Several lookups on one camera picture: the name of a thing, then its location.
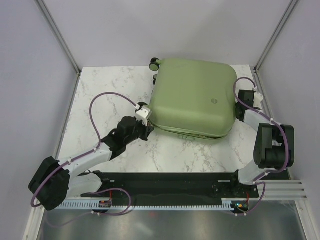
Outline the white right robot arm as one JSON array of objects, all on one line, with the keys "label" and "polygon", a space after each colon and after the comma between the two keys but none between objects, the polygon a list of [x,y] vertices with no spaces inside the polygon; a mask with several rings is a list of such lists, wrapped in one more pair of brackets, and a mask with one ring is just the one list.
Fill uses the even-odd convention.
[{"label": "white right robot arm", "polygon": [[292,167],[295,161],[295,129],[276,122],[260,108],[254,107],[253,90],[240,90],[235,98],[236,118],[256,131],[253,160],[237,170],[229,184],[230,193],[240,197],[247,191],[247,186],[252,187],[263,177]]}]

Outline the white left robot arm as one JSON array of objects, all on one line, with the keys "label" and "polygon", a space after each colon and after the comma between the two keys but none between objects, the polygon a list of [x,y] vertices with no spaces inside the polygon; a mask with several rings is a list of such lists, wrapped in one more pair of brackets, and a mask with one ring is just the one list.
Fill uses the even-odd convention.
[{"label": "white left robot arm", "polygon": [[71,191],[71,183],[82,173],[111,161],[126,151],[127,145],[140,139],[147,141],[154,127],[136,117],[125,116],[97,146],[78,156],[56,160],[44,159],[31,179],[28,189],[33,193],[31,206],[42,205],[47,211],[57,208]]}]

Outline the green hard-shell suitcase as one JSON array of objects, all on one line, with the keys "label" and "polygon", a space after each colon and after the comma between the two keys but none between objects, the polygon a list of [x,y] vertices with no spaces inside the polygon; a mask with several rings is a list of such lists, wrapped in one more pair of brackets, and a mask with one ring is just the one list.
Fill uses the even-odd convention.
[{"label": "green hard-shell suitcase", "polygon": [[222,139],[236,120],[233,86],[237,73],[225,63],[152,58],[153,90],[149,122],[168,133]]}]

